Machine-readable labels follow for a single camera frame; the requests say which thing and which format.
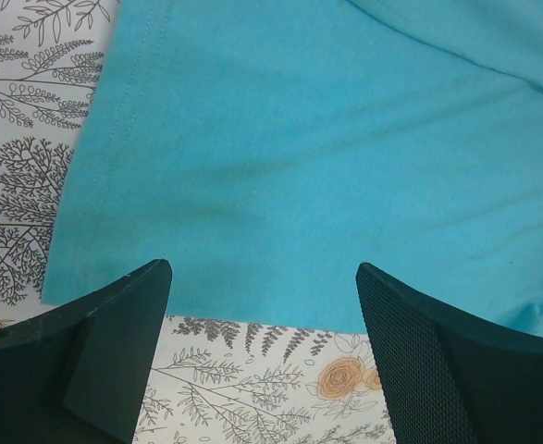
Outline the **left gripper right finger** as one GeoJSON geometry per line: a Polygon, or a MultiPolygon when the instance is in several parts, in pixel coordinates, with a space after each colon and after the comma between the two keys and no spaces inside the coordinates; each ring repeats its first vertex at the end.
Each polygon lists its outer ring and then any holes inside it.
{"type": "Polygon", "coordinates": [[[543,338],[368,263],[356,285],[397,442],[543,443],[543,338]]]}

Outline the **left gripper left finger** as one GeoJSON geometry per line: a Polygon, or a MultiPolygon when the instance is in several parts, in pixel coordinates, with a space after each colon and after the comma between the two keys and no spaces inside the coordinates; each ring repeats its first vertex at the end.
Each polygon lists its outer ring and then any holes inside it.
{"type": "Polygon", "coordinates": [[[172,280],[153,260],[0,329],[0,443],[130,443],[172,280]]]}

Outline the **turquoise t shirt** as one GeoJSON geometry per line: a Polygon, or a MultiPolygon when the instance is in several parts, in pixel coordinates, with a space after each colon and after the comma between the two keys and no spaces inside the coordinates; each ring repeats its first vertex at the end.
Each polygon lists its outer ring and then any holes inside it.
{"type": "Polygon", "coordinates": [[[371,263],[543,337],[543,1],[124,1],[42,298],[360,333],[371,263]]]}

